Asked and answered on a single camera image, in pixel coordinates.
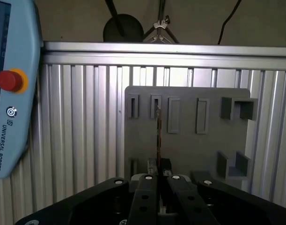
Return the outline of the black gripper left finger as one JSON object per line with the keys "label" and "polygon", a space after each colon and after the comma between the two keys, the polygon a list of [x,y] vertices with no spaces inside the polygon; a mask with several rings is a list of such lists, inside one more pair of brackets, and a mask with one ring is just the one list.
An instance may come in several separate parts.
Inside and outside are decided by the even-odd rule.
{"label": "black gripper left finger", "polygon": [[111,178],[20,219],[18,225],[155,225],[158,217],[158,166],[131,180]]}

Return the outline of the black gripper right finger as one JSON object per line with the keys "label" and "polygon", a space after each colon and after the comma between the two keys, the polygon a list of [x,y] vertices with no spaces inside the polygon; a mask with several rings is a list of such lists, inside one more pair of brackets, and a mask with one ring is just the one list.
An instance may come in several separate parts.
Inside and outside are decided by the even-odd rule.
{"label": "black gripper right finger", "polygon": [[192,179],[172,172],[161,159],[161,172],[171,190],[169,206],[183,225],[286,225],[286,208],[212,178],[209,172]]}

